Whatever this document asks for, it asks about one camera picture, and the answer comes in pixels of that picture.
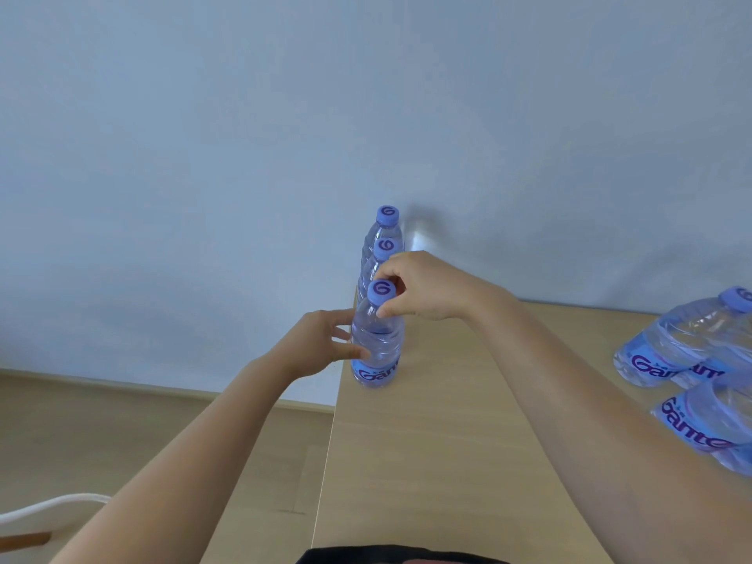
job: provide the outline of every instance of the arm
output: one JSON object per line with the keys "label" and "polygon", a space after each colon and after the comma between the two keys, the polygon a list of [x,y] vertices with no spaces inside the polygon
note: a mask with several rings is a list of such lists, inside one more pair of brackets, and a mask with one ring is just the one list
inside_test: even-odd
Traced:
{"label": "arm", "polygon": [[748,562],[752,503],[540,324],[509,292],[424,252],[393,255],[379,314],[455,316],[481,336],[611,558]]}
{"label": "arm", "polygon": [[285,388],[334,360],[367,356],[361,347],[332,340],[349,339],[336,325],[349,325],[353,312],[306,314],[271,351],[243,368],[52,564],[199,562],[264,420]]}

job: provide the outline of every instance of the forearm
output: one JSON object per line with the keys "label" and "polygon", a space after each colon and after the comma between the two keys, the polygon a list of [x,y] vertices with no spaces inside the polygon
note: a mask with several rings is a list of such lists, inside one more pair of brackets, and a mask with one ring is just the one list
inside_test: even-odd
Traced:
{"label": "forearm", "polygon": [[269,355],[250,362],[144,467],[52,564],[199,562],[287,378]]}
{"label": "forearm", "polygon": [[740,562],[752,525],[746,499],[737,499],[696,454],[513,296],[487,284],[479,293],[466,320],[486,341],[559,477],[614,560]]}

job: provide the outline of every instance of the water bottle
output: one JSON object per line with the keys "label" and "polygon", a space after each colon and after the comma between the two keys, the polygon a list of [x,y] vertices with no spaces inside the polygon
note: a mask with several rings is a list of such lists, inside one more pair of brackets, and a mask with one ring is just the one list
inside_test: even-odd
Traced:
{"label": "water bottle", "polygon": [[368,293],[355,310],[352,319],[352,342],[371,352],[368,360],[352,360],[355,379],[364,386],[378,388],[388,384],[397,372],[400,349],[405,338],[405,322],[401,316],[380,319],[378,308],[397,296],[394,283],[384,279],[373,281]]}
{"label": "water bottle", "polygon": [[752,370],[752,322],[749,315],[741,316],[718,341],[711,339],[710,344],[714,347],[710,358],[676,374],[672,382],[689,389],[728,371]]}
{"label": "water bottle", "polygon": [[616,371],[635,386],[657,386],[707,360],[713,350],[711,341],[750,312],[752,293],[739,286],[718,297],[680,304],[614,354]]}
{"label": "water bottle", "polygon": [[654,407],[653,416],[702,453],[752,443],[752,377],[727,372]]}
{"label": "water bottle", "polygon": [[394,206],[381,206],[376,212],[376,223],[371,226],[371,229],[369,229],[368,234],[365,236],[365,241],[363,241],[363,250],[360,255],[361,269],[374,252],[374,242],[381,237],[393,239],[399,247],[399,251],[405,250],[402,230],[400,229],[400,210]]}
{"label": "water bottle", "polygon": [[721,449],[713,457],[727,469],[752,477],[752,444]]}
{"label": "water bottle", "polygon": [[358,304],[365,298],[369,291],[369,285],[381,264],[387,261],[394,253],[402,251],[401,244],[397,244],[391,237],[381,237],[374,242],[373,253],[365,262],[358,279]]}

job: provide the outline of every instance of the wooden chair leg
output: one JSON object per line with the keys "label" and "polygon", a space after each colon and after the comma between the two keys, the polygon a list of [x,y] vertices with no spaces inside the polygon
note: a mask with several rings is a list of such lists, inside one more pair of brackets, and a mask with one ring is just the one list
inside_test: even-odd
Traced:
{"label": "wooden chair leg", "polygon": [[0,553],[43,546],[52,538],[52,532],[33,532],[28,535],[0,536]]}

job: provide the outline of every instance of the wooden floor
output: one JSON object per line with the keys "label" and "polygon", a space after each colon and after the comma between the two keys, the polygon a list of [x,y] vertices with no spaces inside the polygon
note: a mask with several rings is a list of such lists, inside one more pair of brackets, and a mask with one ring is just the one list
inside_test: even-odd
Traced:
{"label": "wooden floor", "polygon": [[[0,513],[113,495],[206,404],[0,375]],[[271,412],[202,562],[291,564],[311,546],[331,427],[331,414]],[[0,562],[48,562],[72,532]]]}

